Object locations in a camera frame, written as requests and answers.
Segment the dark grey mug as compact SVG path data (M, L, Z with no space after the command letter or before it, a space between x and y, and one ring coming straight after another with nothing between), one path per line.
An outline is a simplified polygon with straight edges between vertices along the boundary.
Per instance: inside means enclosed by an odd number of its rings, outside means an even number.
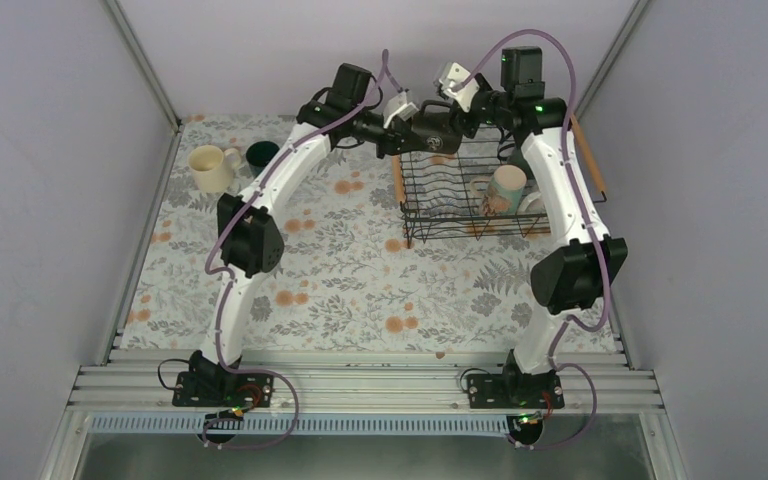
M404 141L407 152L454 154L463 136L452 123L452 105L439 100L424 101L410 121L410 133Z

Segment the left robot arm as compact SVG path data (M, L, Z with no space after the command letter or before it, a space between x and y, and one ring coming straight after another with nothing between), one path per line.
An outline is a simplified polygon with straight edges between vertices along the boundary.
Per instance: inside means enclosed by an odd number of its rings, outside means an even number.
M213 336L189 361L199 392L212 404L226 404L237 394L234 366L242 357L244 326L260 286L283 255L278 219L293 192L344 138L371 142L384 154L404 145L417 107L409 91L392 81L395 96L382 114L374 113L376 104L366 96L384 79L393 79L386 66L372 75L355 65L341 65L333 84L300 108L289 137L256 179L239 195L220 198L218 238L205 270L221 275L223 290Z

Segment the white mug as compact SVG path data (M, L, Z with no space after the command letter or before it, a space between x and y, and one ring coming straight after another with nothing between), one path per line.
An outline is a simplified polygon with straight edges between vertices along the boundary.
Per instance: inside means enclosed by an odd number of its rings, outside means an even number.
M517 210L517 215L540 214L545 212L545 204L540 192L532 192L525 195Z

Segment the floral pastel mug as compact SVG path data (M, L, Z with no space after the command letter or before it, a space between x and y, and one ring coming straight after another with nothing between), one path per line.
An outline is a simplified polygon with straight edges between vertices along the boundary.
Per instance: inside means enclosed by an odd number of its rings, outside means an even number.
M526 173L514 165L502 165L490 176L479 176L469 182L472 196L478 200L485 217L515 215L527 185Z

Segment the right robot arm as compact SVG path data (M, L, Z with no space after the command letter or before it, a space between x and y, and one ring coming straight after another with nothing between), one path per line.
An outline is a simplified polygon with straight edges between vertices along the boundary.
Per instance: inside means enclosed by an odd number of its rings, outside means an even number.
M589 196L577 158L573 100L546 97L541 49L494 49L501 55L500 90L480 80L478 67L457 63L443 69L439 88L463 113L465 128L484 123L512 134L549 221L554 249L531 270L538 305L524 340L511 351L515 371L501 382L504 399L525 407L540 393L536 375L557 369L555 353L566 329L596 333L606 326L611 284L628 247L611 236Z

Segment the dark green mug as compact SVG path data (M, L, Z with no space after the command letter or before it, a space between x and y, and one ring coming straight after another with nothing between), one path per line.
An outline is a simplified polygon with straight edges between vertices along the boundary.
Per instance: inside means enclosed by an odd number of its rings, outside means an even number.
M262 140L251 144L244 155L253 178L258 177L280 151L280 146L272 141Z

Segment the aluminium rail frame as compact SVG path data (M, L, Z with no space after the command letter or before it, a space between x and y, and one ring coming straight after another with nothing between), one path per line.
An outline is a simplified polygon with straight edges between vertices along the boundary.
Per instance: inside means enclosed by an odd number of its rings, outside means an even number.
M180 371L180 350L113 350L106 364L79 369L66 410L44 464L46 479L74 479L88 428L101 413L212 413L211 407L175 407L171 383ZM251 413L349 415L504 415L517 409L472 409L461 387L469 369L496 370L500 352L291 352L248 351L250 366L279 373L269 407ZM686 472L666 416L656 376L631 364L622 349L563 353L572 371L560 375L565 407L555 416L628 414L637 418L645 462L658 479Z

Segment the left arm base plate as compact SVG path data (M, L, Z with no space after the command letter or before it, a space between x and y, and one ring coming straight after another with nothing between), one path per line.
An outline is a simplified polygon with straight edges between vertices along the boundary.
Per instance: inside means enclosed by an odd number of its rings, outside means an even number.
M224 379L202 378L181 372L171 403L175 407L249 409L269 407L274 376L262 373L231 375Z

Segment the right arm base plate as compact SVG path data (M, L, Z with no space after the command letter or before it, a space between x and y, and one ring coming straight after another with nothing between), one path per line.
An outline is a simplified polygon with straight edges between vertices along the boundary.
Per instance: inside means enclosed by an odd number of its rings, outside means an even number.
M563 388L555 370L522 374L516 368L502 373L469 369L461 375L461 387L472 409L561 409Z

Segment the cream ribbed mug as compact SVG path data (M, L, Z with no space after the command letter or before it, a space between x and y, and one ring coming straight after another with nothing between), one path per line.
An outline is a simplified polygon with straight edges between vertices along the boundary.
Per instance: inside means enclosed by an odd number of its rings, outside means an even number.
M228 190L242 163L236 148L221 149L213 145L195 148L187 158L191 176L199 191L221 193Z

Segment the floral tablecloth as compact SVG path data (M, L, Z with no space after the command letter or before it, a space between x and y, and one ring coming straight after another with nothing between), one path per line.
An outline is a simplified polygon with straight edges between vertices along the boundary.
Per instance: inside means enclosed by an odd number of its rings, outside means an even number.
M282 143L290 116L197 115L184 125L121 344L194 350L221 292L204 265L215 196L188 168L204 145ZM408 243L387 160L364 145L329 155L289 201L280 265L258 289L243 345L258 350L505 352L536 310L532 266L548 235Z

